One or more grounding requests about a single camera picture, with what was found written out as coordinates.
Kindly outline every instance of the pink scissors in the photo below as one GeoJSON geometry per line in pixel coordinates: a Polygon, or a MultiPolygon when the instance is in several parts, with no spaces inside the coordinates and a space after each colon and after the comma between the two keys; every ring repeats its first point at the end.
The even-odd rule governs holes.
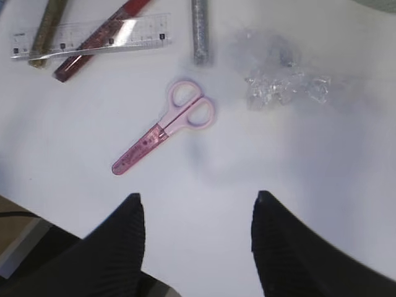
{"type": "Polygon", "coordinates": [[[174,84],[169,92],[168,103],[167,114],[113,165],[115,175],[124,174],[179,130],[183,128],[205,129],[215,119],[215,106],[194,82],[184,80],[174,84]],[[183,94],[183,89],[189,90],[188,95],[183,94]],[[176,99],[180,96],[184,96],[183,99],[188,99],[188,101],[178,105],[176,99]],[[190,116],[202,105],[207,105],[209,108],[209,119],[205,123],[194,124],[191,122],[190,116]]]}

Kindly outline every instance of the floor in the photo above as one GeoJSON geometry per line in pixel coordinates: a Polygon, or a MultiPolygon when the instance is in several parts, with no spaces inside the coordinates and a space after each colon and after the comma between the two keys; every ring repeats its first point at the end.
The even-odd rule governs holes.
{"type": "MultiPolygon", "coordinates": [[[[0,213],[24,211],[23,208],[13,204],[0,196],[0,213]]],[[[31,222],[31,218],[3,217],[0,218],[0,255],[19,236],[25,227],[31,222]]],[[[139,297],[181,297],[174,289],[157,281],[149,293],[139,297]]]]}

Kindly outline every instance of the clear plastic ruler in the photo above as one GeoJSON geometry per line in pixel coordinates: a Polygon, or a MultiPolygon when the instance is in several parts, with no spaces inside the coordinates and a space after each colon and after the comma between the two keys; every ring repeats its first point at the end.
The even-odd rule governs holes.
{"type": "Polygon", "coordinates": [[[109,38],[100,48],[78,50],[78,47],[104,22],[64,24],[58,26],[51,49],[45,54],[31,52],[38,28],[20,30],[11,36],[11,58],[22,61],[29,59],[63,58],[85,54],[149,50],[163,48],[171,44],[169,32],[170,15],[157,14],[123,20],[123,26],[116,36],[109,38]]]}

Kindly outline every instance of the white table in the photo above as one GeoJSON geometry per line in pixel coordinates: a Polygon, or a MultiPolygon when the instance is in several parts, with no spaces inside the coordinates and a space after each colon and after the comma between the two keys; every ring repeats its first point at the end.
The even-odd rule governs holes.
{"type": "MultiPolygon", "coordinates": [[[[158,0],[145,13],[171,13],[171,48],[98,56],[60,84],[51,78],[56,63],[38,71],[9,59],[19,1],[0,17],[0,194],[84,237],[141,193],[143,269],[183,296],[262,296],[250,252],[261,189],[343,252],[396,278],[396,16],[350,0],[213,0],[217,64],[198,71],[189,1],[158,0]],[[342,106],[307,100],[248,111],[226,53],[235,31],[250,25],[291,38],[313,66],[359,88],[342,106]],[[113,176],[113,162],[155,123],[166,88],[184,76],[217,102],[217,123],[177,134],[113,176]]],[[[100,1],[87,12],[85,1],[99,2],[75,1],[69,15],[105,19],[123,3],[100,1]]]]}

